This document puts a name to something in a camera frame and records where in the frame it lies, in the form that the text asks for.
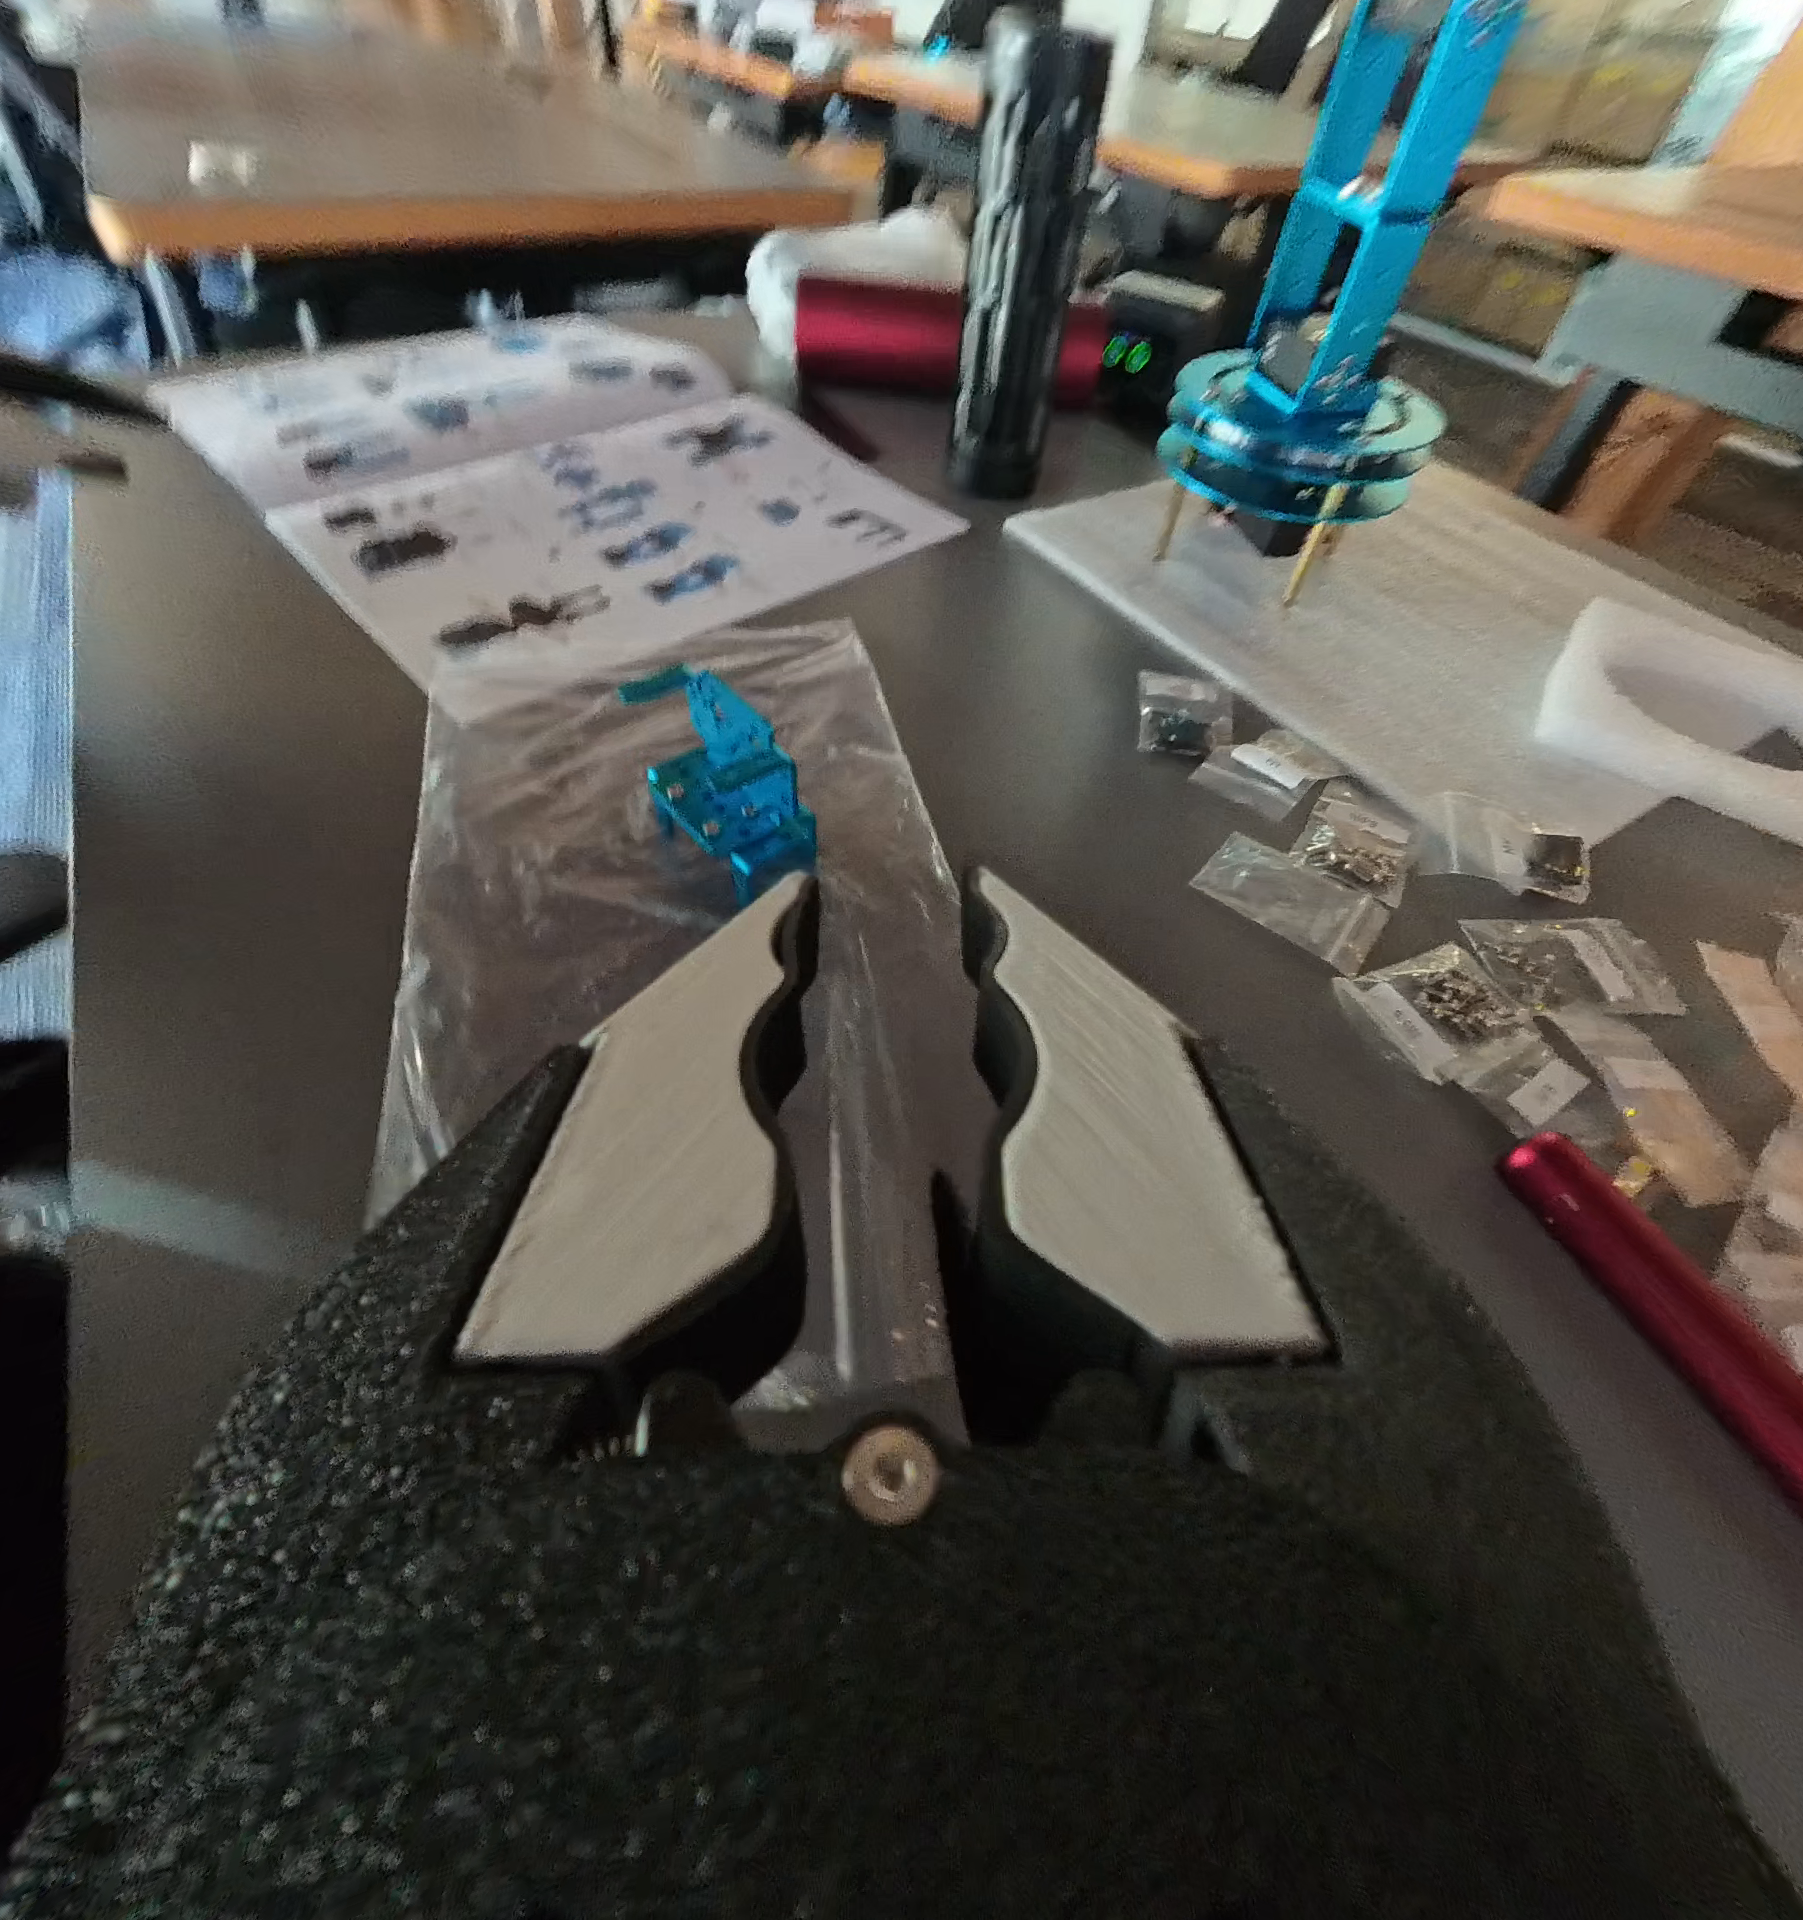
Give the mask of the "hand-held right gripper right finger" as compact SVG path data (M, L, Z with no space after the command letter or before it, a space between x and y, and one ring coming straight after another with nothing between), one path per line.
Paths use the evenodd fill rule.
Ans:
M1152 993L989 868L962 883L977 1065L996 1103L985 1286L1076 1365L1316 1361L1329 1336L1193 1057Z

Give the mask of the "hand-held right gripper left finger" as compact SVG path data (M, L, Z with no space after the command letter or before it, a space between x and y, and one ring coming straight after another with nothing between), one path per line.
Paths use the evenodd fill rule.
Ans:
M818 880L785 876L608 1014L455 1356L767 1370L802 1315L783 1105L806 1069Z

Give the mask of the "blue metal bracket assembly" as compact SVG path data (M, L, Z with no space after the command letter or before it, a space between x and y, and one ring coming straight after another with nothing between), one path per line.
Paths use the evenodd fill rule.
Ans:
M797 793L795 762L774 727L732 684L673 663L617 688L622 707L682 697L695 747L646 767L648 802L666 837L682 832L722 861L739 906L818 861L818 819Z

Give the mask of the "pile of small screw bags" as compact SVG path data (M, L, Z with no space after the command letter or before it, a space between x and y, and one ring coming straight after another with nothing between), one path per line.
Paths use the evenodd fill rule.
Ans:
M1423 876L1491 880L1581 906L1585 840L1450 792L1428 824L1362 788L1286 729L1232 731L1221 684L1138 677L1138 751L1190 765L1195 788L1290 831L1232 832L1193 876L1206 901L1321 962L1356 1033L1415 1079L1455 1086L1514 1137L1557 1133L1626 1196L1737 1207L1715 1283L1803 1374L1803 916L1771 956L1698 944L1731 1034L1779 1087L1784 1115L1750 1157L1648 1024L1690 1006L1632 928L1601 916L1464 917L1407 958L1373 953Z

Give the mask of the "clear plastic bag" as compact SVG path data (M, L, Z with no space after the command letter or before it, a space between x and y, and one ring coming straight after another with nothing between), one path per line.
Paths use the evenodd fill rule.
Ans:
M808 1304L748 1404L951 1404L934 1208L985 1130L956 878L847 619L717 630L681 658L769 720L818 817L806 1071L783 1106ZM738 914L726 866L655 821L646 769L695 731L681 695L619 701L646 672L612 663L470 724L431 712L368 1223Z

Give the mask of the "white foam sheet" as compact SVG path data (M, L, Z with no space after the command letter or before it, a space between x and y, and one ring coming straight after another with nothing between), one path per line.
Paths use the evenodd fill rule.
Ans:
M1466 793L1597 845L1666 801L1534 735L1541 684L1593 599L1803 658L1545 534L1450 468L1426 468L1399 514L1345 534L1287 609L1290 566L1217 518L1180 515L1151 564L1168 489L1024 510L1004 533L1425 821Z

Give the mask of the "white foam strip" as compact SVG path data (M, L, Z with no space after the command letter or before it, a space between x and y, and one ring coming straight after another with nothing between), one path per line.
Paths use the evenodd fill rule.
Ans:
M1803 847L1803 658L1593 599L1541 684L1560 754Z

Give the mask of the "open instruction manual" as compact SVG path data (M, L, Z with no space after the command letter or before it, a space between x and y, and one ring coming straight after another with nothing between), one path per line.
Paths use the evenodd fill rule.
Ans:
M964 530L702 350L590 318L177 375L150 401L467 715Z

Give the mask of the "black device with green lights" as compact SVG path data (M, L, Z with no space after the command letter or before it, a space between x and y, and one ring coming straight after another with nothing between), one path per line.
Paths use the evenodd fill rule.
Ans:
M1169 275L1127 270L1108 276L1099 394L1108 413L1161 419L1178 372L1221 345L1227 293Z

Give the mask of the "dark red case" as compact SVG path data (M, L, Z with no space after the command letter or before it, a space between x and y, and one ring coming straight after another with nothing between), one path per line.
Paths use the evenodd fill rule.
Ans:
M804 272L793 281L791 363L804 388L953 398L962 384L962 290ZM1099 300L1069 306L1060 330L1055 402L1089 405L1106 350L1127 339Z

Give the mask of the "white plastic wrap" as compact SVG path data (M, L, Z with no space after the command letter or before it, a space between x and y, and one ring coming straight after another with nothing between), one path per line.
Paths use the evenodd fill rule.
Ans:
M777 229L754 242L744 267L746 311L758 344L778 361L795 352L795 282L830 281L928 286L962 295L968 239L940 205L829 229Z

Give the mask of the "black tumbler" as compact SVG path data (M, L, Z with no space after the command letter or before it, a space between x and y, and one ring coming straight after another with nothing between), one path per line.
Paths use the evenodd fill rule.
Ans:
M1114 46L1047 7L982 38L982 124L946 477L982 501L1037 482L1089 220Z

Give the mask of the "wooden table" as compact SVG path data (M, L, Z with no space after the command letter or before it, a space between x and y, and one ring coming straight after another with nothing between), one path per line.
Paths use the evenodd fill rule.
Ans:
M1520 497L1632 548L1733 429L1803 444L1803 18L1702 164L1514 174L1484 214L1598 254Z
M760 234L854 190L573 65L340 24L89 24L74 55L104 253L440 253Z
M847 49L851 59L832 72L802 74L786 60L648 18L622 32L622 56L636 77L714 89L720 104L769 138L800 138L832 97L881 108L883 208L905 205L925 180L968 182L982 117L980 59L866 44ZM1106 96L1099 165L1193 205L1290 195L1314 129L1314 108L1252 88L1184 88L1133 72Z

